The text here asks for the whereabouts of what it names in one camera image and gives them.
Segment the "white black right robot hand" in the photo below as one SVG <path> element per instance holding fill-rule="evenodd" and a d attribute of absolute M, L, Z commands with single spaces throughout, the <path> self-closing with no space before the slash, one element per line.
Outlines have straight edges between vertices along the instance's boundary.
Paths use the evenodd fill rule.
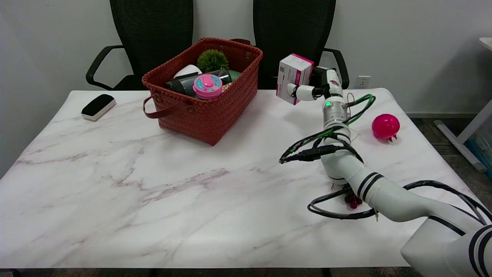
<path fill-rule="evenodd" d="M 342 97 L 342 86 L 336 68 L 316 67 L 315 76 L 321 77 L 318 86 L 295 85 L 289 83 L 287 86 L 288 96 L 298 101 L 315 101 L 320 97 Z"/>

